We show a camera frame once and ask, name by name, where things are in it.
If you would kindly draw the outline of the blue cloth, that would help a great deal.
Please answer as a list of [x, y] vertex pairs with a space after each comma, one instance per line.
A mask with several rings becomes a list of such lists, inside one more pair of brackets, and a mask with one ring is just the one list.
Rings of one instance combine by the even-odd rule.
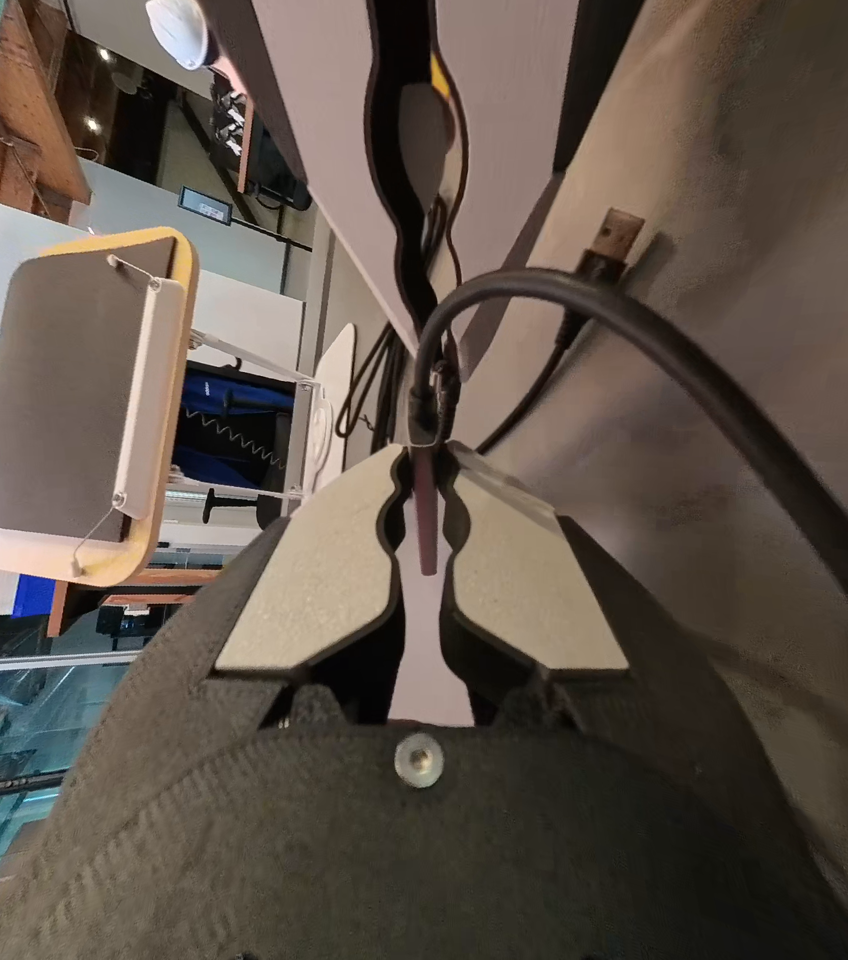
[[295, 387], [188, 362], [171, 463], [199, 481], [283, 492]]

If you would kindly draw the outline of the wooden top desk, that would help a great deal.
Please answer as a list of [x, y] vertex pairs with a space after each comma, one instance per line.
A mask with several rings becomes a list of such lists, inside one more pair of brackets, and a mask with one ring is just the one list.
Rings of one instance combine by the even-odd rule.
[[46, 636], [54, 639], [77, 618], [100, 606], [180, 606], [223, 571], [218, 568], [147, 568], [111, 586], [56, 581]]

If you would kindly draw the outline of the metal stand rod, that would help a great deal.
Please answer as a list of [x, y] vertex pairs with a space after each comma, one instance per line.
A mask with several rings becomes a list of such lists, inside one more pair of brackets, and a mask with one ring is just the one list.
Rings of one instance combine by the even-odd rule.
[[234, 498], [264, 497], [280, 501], [303, 501], [309, 497], [306, 493], [298, 489], [292, 489], [287, 492], [248, 486], [235, 486], [233, 484], [225, 484], [222, 481], [199, 481], [180, 472], [174, 464], [166, 476], [166, 490], [168, 492], [174, 490], [181, 494], [184, 492], [197, 494], [201, 492], [206, 493], [210, 488], [214, 488], [218, 494]]
[[307, 383], [315, 385], [318, 381], [306, 374], [299, 373], [296, 370], [280, 366], [259, 354], [252, 353], [246, 349], [236, 346], [232, 343], [220, 340], [211, 334], [204, 333], [198, 329], [190, 330], [190, 350], [198, 350], [203, 347], [214, 350], [221, 354], [231, 356], [241, 362], [246, 362], [252, 366], [260, 368], [274, 378], [292, 381], [294, 383]]

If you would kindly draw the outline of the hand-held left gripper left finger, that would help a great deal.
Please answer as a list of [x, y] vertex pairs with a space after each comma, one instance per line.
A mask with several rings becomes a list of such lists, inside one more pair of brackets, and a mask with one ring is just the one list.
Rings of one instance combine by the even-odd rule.
[[292, 516], [214, 664], [292, 673], [366, 637], [402, 597], [406, 449], [346, 470]]

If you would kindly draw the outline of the blue storage box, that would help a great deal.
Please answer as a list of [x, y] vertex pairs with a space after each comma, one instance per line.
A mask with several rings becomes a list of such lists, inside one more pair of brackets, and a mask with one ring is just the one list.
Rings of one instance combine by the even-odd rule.
[[48, 617], [52, 613], [57, 581], [20, 574], [10, 618]]

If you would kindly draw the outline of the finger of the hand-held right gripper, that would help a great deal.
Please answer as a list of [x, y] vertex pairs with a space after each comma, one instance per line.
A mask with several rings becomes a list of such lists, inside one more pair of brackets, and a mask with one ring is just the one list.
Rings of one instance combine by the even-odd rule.
[[400, 137], [425, 79], [425, 4], [256, 1], [310, 194], [407, 349], [425, 320], [425, 211]]
[[439, 300], [527, 265], [563, 174], [554, 162], [579, 3], [433, 3], [460, 158], [449, 156], [449, 230], [431, 268]]

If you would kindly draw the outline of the long wooden table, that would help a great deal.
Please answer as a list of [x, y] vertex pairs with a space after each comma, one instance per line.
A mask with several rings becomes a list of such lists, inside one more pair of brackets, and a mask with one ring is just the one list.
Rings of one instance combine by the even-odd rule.
[[243, 195], [247, 191], [250, 171], [250, 157], [252, 153], [253, 128], [254, 128], [254, 104], [249, 97], [243, 98], [243, 120], [241, 127], [241, 143], [238, 165], [237, 187], [238, 192]]

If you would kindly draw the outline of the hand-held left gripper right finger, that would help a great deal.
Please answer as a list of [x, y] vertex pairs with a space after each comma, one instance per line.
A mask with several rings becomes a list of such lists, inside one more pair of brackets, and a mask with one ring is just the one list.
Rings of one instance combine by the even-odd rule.
[[629, 662], [550, 504], [464, 444], [446, 449], [446, 611], [550, 674], [622, 674]]

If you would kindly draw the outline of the grey lettered USB hub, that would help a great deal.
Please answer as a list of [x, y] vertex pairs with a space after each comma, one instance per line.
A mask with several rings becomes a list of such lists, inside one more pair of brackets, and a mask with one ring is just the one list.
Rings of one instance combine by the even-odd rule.
[[529, 299], [583, 315], [620, 336], [678, 384], [718, 427], [790, 516], [848, 599], [848, 512], [738, 382], [669, 319], [596, 281], [562, 270], [495, 270], [471, 279], [434, 308], [419, 338], [407, 400], [413, 449], [413, 497], [420, 569], [436, 570], [434, 462], [445, 444], [457, 399], [438, 400], [431, 372], [453, 320], [494, 299]]

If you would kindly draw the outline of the white round ceiling fixture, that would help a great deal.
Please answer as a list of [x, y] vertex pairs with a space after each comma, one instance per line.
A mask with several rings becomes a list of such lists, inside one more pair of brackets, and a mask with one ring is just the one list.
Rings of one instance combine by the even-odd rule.
[[144, 10], [156, 41], [183, 69], [193, 72], [216, 62], [216, 47], [198, 2], [147, 1]]

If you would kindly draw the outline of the small wall screen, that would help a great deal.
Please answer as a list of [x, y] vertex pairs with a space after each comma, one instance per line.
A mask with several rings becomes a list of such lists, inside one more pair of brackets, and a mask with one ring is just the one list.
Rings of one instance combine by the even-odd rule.
[[233, 206], [231, 203], [186, 185], [182, 186], [179, 191], [178, 207], [226, 227], [229, 227], [233, 222]]

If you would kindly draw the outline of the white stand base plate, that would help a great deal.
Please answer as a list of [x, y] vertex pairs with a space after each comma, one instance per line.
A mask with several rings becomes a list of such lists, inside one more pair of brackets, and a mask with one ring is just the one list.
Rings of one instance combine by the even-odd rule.
[[353, 384], [357, 331], [352, 323], [327, 348], [314, 375], [303, 489], [314, 495], [344, 470], [346, 440], [336, 433]]

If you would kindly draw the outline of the wooden framed dark board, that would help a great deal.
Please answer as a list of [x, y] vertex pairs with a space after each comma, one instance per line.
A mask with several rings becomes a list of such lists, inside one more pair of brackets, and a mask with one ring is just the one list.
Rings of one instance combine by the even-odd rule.
[[198, 254], [167, 226], [84, 235], [10, 278], [0, 317], [0, 570], [120, 585], [157, 544]]

